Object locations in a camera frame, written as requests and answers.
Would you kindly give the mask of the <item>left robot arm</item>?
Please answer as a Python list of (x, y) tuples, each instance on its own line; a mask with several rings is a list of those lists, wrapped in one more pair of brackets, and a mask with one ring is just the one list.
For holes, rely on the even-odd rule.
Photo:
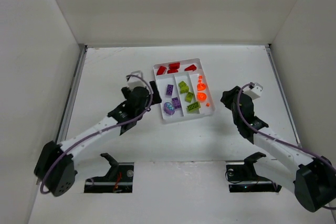
[(89, 156), (100, 145), (135, 127), (152, 105), (162, 102), (155, 81), (133, 89), (123, 87), (121, 91), (125, 100), (99, 123), (67, 141), (50, 141), (44, 145), (34, 169), (42, 194), (59, 197), (78, 180), (114, 173), (116, 161), (108, 153), (100, 154), (104, 160), (103, 169), (98, 169)]

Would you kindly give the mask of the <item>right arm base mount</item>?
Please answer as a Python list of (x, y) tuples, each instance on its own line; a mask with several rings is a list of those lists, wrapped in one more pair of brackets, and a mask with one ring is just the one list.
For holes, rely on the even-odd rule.
[(246, 157), (243, 161), (226, 163), (225, 178), (228, 181), (230, 193), (279, 193), (282, 186), (272, 180), (257, 175), (254, 164), (265, 158), (266, 154), (257, 152)]

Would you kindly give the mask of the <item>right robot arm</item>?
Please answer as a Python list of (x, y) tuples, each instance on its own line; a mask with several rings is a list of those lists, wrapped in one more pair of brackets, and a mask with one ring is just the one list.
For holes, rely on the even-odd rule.
[(331, 162), (309, 150), (281, 139), (269, 125), (255, 116), (253, 101), (260, 98), (262, 86), (248, 83), (224, 91), (221, 103), (232, 112), (239, 134), (262, 149), (244, 159), (238, 171), (228, 176), (231, 183), (264, 178), (294, 194), (309, 212), (335, 200), (335, 168)]

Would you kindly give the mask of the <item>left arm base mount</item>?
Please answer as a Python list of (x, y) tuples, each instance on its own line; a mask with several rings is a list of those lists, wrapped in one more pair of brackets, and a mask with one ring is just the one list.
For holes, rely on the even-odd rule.
[(86, 194), (132, 193), (134, 163), (119, 163), (108, 153), (102, 153), (100, 156), (107, 160), (109, 169), (102, 176), (88, 178), (83, 192)]

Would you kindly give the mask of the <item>purple long lego brick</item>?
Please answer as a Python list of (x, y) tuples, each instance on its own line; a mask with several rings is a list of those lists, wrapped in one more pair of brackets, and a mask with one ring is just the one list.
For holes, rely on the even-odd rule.
[(182, 106), (181, 106), (181, 102), (179, 100), (179, 98), (172, 98), (172, 104), (174, 106), (174, 108), (177, 110), (177, 109), (181, 109)]

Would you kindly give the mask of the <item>red flower lego brick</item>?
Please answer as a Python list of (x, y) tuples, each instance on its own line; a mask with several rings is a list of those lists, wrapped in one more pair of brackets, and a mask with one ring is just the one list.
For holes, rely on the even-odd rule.
[(157, 76), (163, 75), (166, 73), (167, 68), (165, 66), (160, 66), (156, 72)]

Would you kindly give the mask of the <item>purple sloped lego brick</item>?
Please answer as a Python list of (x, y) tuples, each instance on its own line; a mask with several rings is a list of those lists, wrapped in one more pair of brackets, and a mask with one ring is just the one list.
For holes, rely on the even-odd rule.
[(175, 107), (170, 102), (165, 102), (163, 109), (164, 109), (164, 112), (168, 115), (173, 115), (175, 113)]

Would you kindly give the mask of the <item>small red lego brick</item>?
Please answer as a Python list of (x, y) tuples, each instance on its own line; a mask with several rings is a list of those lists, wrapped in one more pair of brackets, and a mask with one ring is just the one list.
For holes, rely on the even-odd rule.
[(184, 69), (184, 71), (195, 71), (197, 70), (197, 66), (192, 64)]

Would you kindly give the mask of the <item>red curved lego brick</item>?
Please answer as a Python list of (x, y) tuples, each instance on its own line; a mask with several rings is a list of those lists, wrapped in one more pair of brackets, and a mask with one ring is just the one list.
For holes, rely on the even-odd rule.
[(177, 69), (170, 69), (167, 71), (167, 74), (171, 74), (171, 73), (177, 73), (178, 70)]

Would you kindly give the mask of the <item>small orange lego pieces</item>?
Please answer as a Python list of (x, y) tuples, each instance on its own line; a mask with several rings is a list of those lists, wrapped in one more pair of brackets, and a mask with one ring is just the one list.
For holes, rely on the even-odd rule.
[(196, 98), (198, 102), (203, 103), (207, 108), (211, 106), (209, 101), (209, 91), (208, 85), (205, 83), (205, 80), (202, 75), (198, 76), (198, 83), (197, 83), (197, 95)]

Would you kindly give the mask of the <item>lime green small lego brick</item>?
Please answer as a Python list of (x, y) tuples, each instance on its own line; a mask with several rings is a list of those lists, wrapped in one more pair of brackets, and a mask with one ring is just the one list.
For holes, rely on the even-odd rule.
[(189, 87), (188, 86), (180, 87), (180, 94), (188, 93), (188, 92), (189, 92)]

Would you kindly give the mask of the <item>red square lego brick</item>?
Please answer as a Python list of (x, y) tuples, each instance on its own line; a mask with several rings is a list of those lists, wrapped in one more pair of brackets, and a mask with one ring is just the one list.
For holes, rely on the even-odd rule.
[(169, 69), (179, 69), (179, 68), (180, 68), (179, 62), (169, 64)]

